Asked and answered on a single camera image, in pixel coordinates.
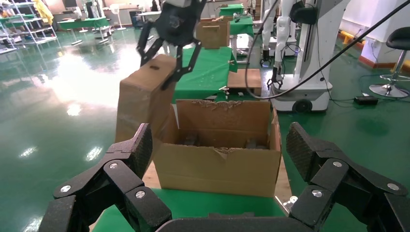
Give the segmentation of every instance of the black cable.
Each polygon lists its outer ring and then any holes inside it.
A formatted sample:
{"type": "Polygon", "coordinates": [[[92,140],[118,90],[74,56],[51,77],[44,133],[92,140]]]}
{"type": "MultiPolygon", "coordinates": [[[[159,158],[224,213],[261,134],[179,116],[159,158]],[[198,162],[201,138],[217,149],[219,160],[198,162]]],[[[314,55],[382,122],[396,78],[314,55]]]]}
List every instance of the black cable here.
{"type": "MultiPolygon", "coordinates": [[[[274,6],[276,5],[278,0],[275,0],[275,3],[270,7],[268,14],[271,13],[271,11],[273,10],[274,6]]],[[[403,9],[405,6],[410,4],[410,0],[407,0],[406,2],[404,2],[403,4],[401,4],[400,6],[398,6],[397,8],[395,8],[393,11],[391,11],[388,15],[386,15],[383,19],[381,19],[379,22],[377,22],[375,25],[373,25],[371,28],[369,28],[367,31],[365,31],[362,35],[360,35],[359,37],[357,37],[356,39],[354,39],[350,44],[348,44],[345,48],[343,48],[339,53],[337,53],[335,56],[333,56],[328,62],[326,62],[321,68],[319,68],[317,71],[315,71],[311,76],[309,76],[308,78],[306,78],[305,80],[301,81],[299,84],[293,86],[292,88],[274,95],[274,96],[270,96],[270,97],[261,97],[261,96],[257,96],[254,93],[252,93],[252,91],[249,88],[248,85],[248,68],[249,68],[249,59],[250,56],[247,57],[247,64],[245,67],[245,85],[246,85],[246,89],[248,91],[248,93],[253,96],[254,98],[257,99],[263,99],[263,100],[269,100],[269,99],[275,99],[278,97],[281,97],[293,90],[295,90],[296,88],[298,88],[299,86],[303,85],[304,83],[306,83],[307,81],[309,81],[310,79],[312,79],[315,75],[317,75],[319,72],[321,72],[324,68],[326,68],[327,66],[329,66],[329,64],[331,64],[333,61],[335,61],[335,59],[337,59],[339,56],[341,56],[344,52],[346,52],[349,48],[351,48],[352,46],[354,46],[357,42],[361,41],[364,37],[366,37],[369,33],[371,33],[374,29],[376,29],[378,26],[380,26],[382,23],[384,23],[387,19],[389,19],[390,17],[392,17],[394,14],[396,14],[398,11],[400,11],[401,9],[403,9]]],[[[259,27],[259,32],[262,32],[262,27],[264,25],[264,23],[266,22],[268,17],[265,18],[265,20],[262,22],[262,25],[259,27]]],[[[256,40],[258,38],[259,34],[256,35],[256,37],[253,39],[253,43],[252,46],[250,47],[249,50],[249,54],[252,54],[252,50],[255,46],[256,40]]]]}
{"type": "Polygon", "coordinates": [[[373,43],[370,46],[372,47],[372,55],[374,59],[376,59],[376,63],[379,64],[379,60],[377,60],[377,57],[374,55],[373,43]]]}

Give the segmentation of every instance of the small cardboard box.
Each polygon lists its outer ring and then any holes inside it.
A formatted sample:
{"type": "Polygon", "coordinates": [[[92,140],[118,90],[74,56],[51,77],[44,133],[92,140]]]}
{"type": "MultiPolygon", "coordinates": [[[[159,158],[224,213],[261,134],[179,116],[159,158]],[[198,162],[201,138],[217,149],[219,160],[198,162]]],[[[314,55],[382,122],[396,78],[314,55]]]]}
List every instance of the small cardboard box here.
{"type": "Polygon", "coordinates": [[[176,84],[173,82],[166,90],[161,90],[161,86],[175,66],[175,58],[159,55],[119,83],[116,143],[131,139],[141,123],[149,123],[155,154],[161,145],[176,84]]]}
{"type": "Polygon", "coordinates": [[[177,101],[176,109],[179,126],[171,107],[164,143],[154,157],[162,188],[274,196],[281,145],[269,102],[177,101]],[[191,134],[199,146],[180,145],[191,134]],[[251,139],[267,149],[245,149],[251,139]]]}
{"type": "Polygon", "coordinates": [[[205,49],[219,49],[229,46],[229,17],[204,18],[196,29],[196,38],[202,42],[205,49]]]}

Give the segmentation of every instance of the yellow object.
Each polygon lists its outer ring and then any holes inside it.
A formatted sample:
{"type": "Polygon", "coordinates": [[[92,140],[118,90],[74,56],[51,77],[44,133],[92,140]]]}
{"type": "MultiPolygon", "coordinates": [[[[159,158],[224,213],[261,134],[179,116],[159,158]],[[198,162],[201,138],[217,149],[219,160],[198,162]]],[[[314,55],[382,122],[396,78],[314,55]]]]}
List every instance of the yellow object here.
{"type": "Polygon", "coordinates": [[[43,19],[45,23],[48,24],[53,24],[53,14],[51,14],[50,10],[47,8],[47,6],[43,3],[41,0],[33,0],[34,2],[34,7],[37,9],[37,11],[40,14],[40,17],[43,19]]]}
{"type": "Polygon", "coordinates": [[[345,32],[345,31],[341,31],[340,34],[345,36],[345,40],[343,41],[343,44],[348,44],[349,40],[353,39],[353,37],[354,37],[353,35],[345,32]]]}

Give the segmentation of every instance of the chair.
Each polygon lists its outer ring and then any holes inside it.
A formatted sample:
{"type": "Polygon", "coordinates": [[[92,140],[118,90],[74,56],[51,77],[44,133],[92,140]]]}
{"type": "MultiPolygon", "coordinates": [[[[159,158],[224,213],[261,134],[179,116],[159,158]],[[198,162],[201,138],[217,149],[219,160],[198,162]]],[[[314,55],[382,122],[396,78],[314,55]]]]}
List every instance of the chair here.
{"type": "Polygon", "coordinates": [[[392,74],[380,76],[380,78],[390,82],[388,84],[371,85],[369,89],[385,97],[405,98],[409,95],[409,91],[395,84],[399,81],[410,81],[410,77],[399,75],[401,66],[406,58],[406,53],[410,50],[410,27],[395,30],[387,39],[386,45],[390,48],[402,50],[400,58],[392,74]]]}

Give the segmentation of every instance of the shelf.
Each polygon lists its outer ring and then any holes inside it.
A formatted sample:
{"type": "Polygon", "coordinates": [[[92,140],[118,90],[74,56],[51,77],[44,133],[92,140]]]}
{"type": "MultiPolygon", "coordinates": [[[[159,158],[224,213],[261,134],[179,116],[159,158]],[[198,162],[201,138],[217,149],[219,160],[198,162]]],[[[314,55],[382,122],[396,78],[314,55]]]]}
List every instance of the shelf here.
{"type": "Polygon", "coordinates": [[[32,19],[26,19],[26,20],[23,20],[23,21],[14,21],[14,22],[10,22],[10,23],[12,23],[12,24],[24,23],[24,22],[30,23],[30,22],[39,21],[39,20],[42,20],[42,18],[32,18],[32,19]]]}
{"type": "Polygon", "coordinates": [[[5,48],[5,49],[0,48],[0,54],[12,52],[12,51],[15,51],[15,50],[17,50],[17,48],[5,48]]]}
{"type": "Polygon", "coordinates": [[[35,38],[35,41],[31,41],[31,42],[24,42],[24,44],[43,44],[43,43],[47,43],[53,40],[56,40],[57,37],[42,37],[42,38],[35,38]]]}
{"type": "MultiPolygon", "coordinates": [[[[51,30],[51,29],[52,29],[52,27],[39,28],[39,29],[33,29],[33,30],[31,30],[31,32],[32,32],[32,33],[37,33],[37,32],[42,32],[42,31],[51,30]]],[[[24,31],[24,32],[20,33],[20,35],[30,35],[30,32],[24,31]]]]}
{"type": "Polygon", "coordinates": [[[29,2],[18,2],[15,4],[10,5],[11,8],[20,8],[20,7],[29,7],[34,5],[34,2],[29,1],[29,2]]]}

